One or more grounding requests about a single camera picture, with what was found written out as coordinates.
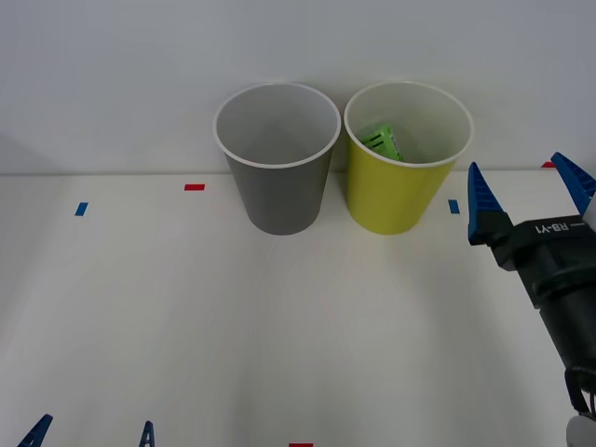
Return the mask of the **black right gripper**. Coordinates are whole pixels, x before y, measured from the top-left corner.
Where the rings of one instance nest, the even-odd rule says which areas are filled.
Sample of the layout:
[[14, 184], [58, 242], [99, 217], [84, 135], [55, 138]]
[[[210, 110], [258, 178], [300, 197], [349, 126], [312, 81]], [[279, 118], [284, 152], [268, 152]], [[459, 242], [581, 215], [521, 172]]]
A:
[[[595, 179], [559, 152], [551, 162], [584, 216], [595, 194]], [[469, 244], [492, 247], [497, 264], [518, 273], [532, 301], [595, 285], [595, 232], [578, 215], [513, 226], [476, 162], [467, 171], [467, 203]]]

